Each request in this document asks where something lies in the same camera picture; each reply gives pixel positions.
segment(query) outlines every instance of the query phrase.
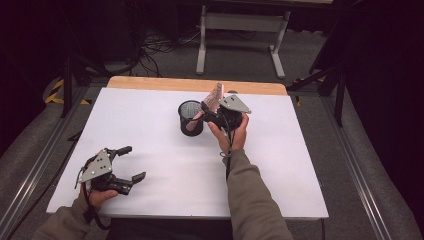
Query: metal bracket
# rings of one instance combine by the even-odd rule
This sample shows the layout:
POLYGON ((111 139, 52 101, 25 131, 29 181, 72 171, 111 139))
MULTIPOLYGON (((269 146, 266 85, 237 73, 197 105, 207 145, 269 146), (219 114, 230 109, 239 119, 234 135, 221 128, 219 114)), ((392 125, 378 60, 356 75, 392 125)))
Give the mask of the metal bracket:
POLYGON ((82 183, 110 172, 112 172, 112 163, 106 150, 102 150, 82 174, 79 182, 82 183))
POLYGON ((231 95, 219 100, 219 104, 229 110, 236 112, 252 113, 249 107, 244 104, 237 95, 231 95))

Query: aluminum rail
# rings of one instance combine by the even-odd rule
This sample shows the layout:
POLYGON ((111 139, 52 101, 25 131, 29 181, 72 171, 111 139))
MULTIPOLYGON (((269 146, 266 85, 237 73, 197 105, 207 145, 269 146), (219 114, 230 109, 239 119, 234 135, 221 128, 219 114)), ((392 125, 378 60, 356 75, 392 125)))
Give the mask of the aluminum rail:
POLYGON ((24 210, 24 207, 30 199, 32 192, 34 191, 41 176, 43 175, 44 170, 50 162, 50 158, 56 149, 57 143, 62 136, 62 133, 66 129, 70 119, 72 119, 75 110, 78 108, 79 103, 83 100, 87 90, 87 87, 79 87, 77 89, 75 92, 72 108, 66 117, 59 119, 59 122, 57 123, 52 135, 50 136, 42 152, 34 163, 34 166, 32 167, 26 179, 22 182, 18 193, 16 194, 2 220, 0 221, 0 239, 7 239, 15 223, 19 220, 19 216, 24 210))
POLYGON ((364 175, 359 167, 358 161, 356 160, 355 154, 353 153, 350 142, 344 132, 343 128, 340 128, 334 118, 333 112, 334 107, 329 97, 321 97, 321 101, 324 105, 325 112, 329 116, 332 123, 332 127, 336 133, 337 139, 339 140, 344 154, 346 156, 346 164, 349 169, 350 175, 352 176, 353 182, 355 183, 356 189, 358 190, 362 204, 367 212, 370 219, 371 225, 374 229, 375 235, 379 240, 391 240, 389 231, 387 230, 386 224, 378 210, 377 203, 374 196, 368 187, 364 175))

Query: cable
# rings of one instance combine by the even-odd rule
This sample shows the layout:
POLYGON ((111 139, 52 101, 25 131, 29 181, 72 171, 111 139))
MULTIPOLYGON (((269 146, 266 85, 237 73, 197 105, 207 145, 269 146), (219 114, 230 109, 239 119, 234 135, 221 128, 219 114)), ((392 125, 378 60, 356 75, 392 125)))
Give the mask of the cable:
POLYGON ((40 202, 40 200, 44 197, 44 195, 46 194, 46 192, 49 190, 49 188, 52 186, 53 182, 55 181, 55 179, 57 178, 57 176, 59 176, 59 173, 62 171, 63 167, 65 166, 65 163, 67 162, 67 160, 69 159, 69 156, 71 155, 71 152, 74 150, 79 136, 81 135, 82 131, 78 132, 77 134, 75 134, 74 136, 70 137, 68 139, 68 141, 73 141, 71 148, 68 150, 68 152, 66 153, 65 158, 63 159, 62 163, 60 164, 59 168, 57 169, 56 173, 54 174, 53 178, 50 180, 49 184, 47 185, 47 187, 43 190, 43 192, 41 193, 41 195, 35 200, 35 202, 30 206, 30 208, 28 209, 28 211, 19 219, 19 221, 15 224, 15 226, 13 227, 12 231, 10 232, 9 236, 6 238, 7 240, 10 240, 12 238, 12 236, 16 233, 16 231, 19 229, 19 227, 22 225, 22 223, 25 221, 25 219, 28 217, 28 215, 32 212, 32 210, 34 210, 35 206, 37 206, 37 204, 40 202))
POLYGON ((252 40, 256 36, 256 32, 246 32, 246 31, 238 31, 238 32, 240 32, 240 33, 251 33, 252 35, 249 36, 249 37, 244 37, 242 35, 237 34, 236 31, 230 31, 231 35, 236 36, 236 37, 243 39, 243 40, 246 40, 246 41, 252 40))
POLYGON ((233 133, 233 138, 231 139, 231 146, 233 146, 233 143, 234 143, 234 138, 236 137, 236 131, 234 130, 234 133, 233 133))
POLYGON ((118 70, 114 70, 114 71, 105 70, 109 73, 108 76, 106 76, 104 73, 98 73, 97 71, 93 72, 93 71, 87 70, 87 72, 90 74, 90 76, 93 76, 93 77, 110 77, 110 76, 119 75, 119 74, 122 74, 122 73, 125 73, 125 72, 128 72, 128 71, 132 71, 132 69, 135 66, 137 66, 138 59, 140 59, 140 56, 137 55, 135 57, 135 59, 131 62, 131 64, 127 67, 124 67, 124 68, 121 68, 121 69, 118 69, 118 70))
MULTIPOLYGON (((224 118, 225 124, 227 125, 227 129, 230 130, 230 125, 228 124, 227 118, 225 117, 224 114, 222 114, 222 117, 224 118)), ((228 146, 228 154, 226 154, 226 157, 228 158, 227 159, 227 166, 226 166, 226 169, 225 169, 225 180, 226 181, 228 181, 228 176, 230 175, 230 170, 231 170, 231 152, 233 150, 233 140, 234 140, 234 137, 231 136, 231 131, 229 131, 227 133, 227 136, 228 136, 228 141, 229 141, 228 145, 229 146, 228 146)))
POLYGON ((324 218, 321 218, 322 240, 325 240, 325 224, 324 218))
POLYGON ((155 67, 156 67, 156 71, 153 70, 153 69, 150 69, 146 65, 144 65, 143 62, 140 60, 139 62, 141 64, 141 66, 144 68, 144 70, 146 70, 147 76, 149 76, 149 72, 148 71, 151 71, 151 72, 156 73, 156 77, 162 77, 162 75, 159 73, 159 67, 158 67, 156 61, 152 57, 150 57, 149 55, 146 55, 146 58, 149 61, 152 60, 152 62, 155 64, 155 67))
POLYGON ((193 39, 197 37, 197 35, 200 34, 200 31, 196 31, 193 36, 189 35, 188 40, 183 40, 185 37, 180 37, 178 39, 178 42, 173 42, 170 40, 165 40, 164 38, 160 37, 159 34, 152 34, 148 35, 146 38, 145 43, 142 45, 143 48, 146 48, 151 51, 146 51, 148 55, 153 55, 158 52, 161 53, 169 53, 174 51, 179 46, 185 45, 187 43, 193 42, 193 39))
POLYGON ((87 194, 87 184, 86 184, 85 182, 83 182, 83 183, 81 184, 81 186, 82 186, 82 189, 83 189, 83 191, 82 191, 82 192, 83 192, 83 195, 84 195, 85 201, 86 201, 87 206, 88 206, 88 211, 87 211, 86 213, 88 213, 88 214, 89 214, 89 217, 94 218, 94 221, 96 221, 97 226, 98 226, 99 228, 101 228, 101 229, 103 229, 103 230, 109 230, 109 229, 110 229, 110 225, 106 226, 106 225, 104 225, 104 224, 102 223, 102 221, 100 220, 99 214, 97 214, 96 210, 94 209, 94 206, 93 206, 93 205, 91 204, 91 202, 90 202, 90 195, 91 195, 91 193, 92 193, 91 189, 90 189, 89 194, 87 194))

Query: hand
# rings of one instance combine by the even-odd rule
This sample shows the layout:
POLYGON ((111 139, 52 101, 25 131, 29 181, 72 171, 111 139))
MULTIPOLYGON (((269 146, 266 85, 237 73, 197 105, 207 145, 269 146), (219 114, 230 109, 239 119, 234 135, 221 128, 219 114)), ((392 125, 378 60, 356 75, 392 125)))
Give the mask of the hand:
MULTIPOLYGON (((241 116, 242 116, 242 121, 241 121, 240 127, 238 127, 231 134, 231 136, 234 136, 233 150, 243 149, 244 144, 246 142, 246 135, 247 135, 246 129, 247 129, 247 124, 249 123, 249 117, 247 116, 246 113, 242 113, 241 116)), ((230 146, 224 133, 213 122, 208 122, 208 126, 211 129, 211 132, 213 133, 213 135, 215 135, 216 139, 218 139, 219 147, 221 148, 222 152, 225 154, 228 154, 230 146)))
POLYGON ((118 196, 118 192, 115 190, 107 190, 104 192, 93 190, 90 194, 90 203, 98 211, 106 200, 116 196, 118 196))

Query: metal frame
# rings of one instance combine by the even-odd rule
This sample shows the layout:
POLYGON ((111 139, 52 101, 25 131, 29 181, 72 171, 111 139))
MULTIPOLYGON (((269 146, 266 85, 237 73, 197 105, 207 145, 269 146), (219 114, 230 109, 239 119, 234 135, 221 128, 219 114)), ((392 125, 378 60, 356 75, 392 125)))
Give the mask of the metal frame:
POLYGON ((205 70, 206 29, 244 30, 277 33, 275 43, 269 46, 269 49, 277 77, 283 79, 285 74, 278 52, 284 33, 286 32, 289 17, 290 12, 288 11, 284 12, 283 17, 207 13, 206 6, 202 6, 202 15, 200 18, 200 46, 199 55, 197 57, 196 74, 202 75, 205 70))
POLYGON ((392 237, 384 223, 383 217, 380 214, 377 203, 374 196, 368 187, 367 181, 362 174, 361 168, 359 167, 358 161, 356 160, 355 154, 353 153, 352 147, 347 139, 347 136, 343 128, 338 126, 338 123, 332 117, 333 115, 333 104, 329 97, 321 97, 321 102, 324 105, 326 114, 332 123, 333 129, 336 133, 337 139, 343 148, 346 157, 346 164, 350 175, 355 183, 356 190, 359 193, 364 209, 367 212, 368 218, 370 219, 371 225, 374 229, 374 233, 379 240, 391 240, 392 237))
POLYGON ((44 170, 50 162, 59 139, 62 136, 62 133, 65 131, 66 126, 70 122, 75 110, 78 108, 79 103, 83 100, 88 87, 80 87, 75 93, 75 102, 72 108, 69 110, 68 114, 64 118, 59 119, 52 135, 50 136, 47 144, 44 149, 38 156, 37 160, 34 163, 33 168, 29 172, 26 179, 23 181, 21 187, 19 188, 18 193, 4 214, 3 218, 0 221, 0 239, 7 239, 10 231, 14 227, 15 223, 18 221, 19 216, 24 210, 25 205, 30 199, 32 192, 37 186, 41 176, 43 175, 44 170))

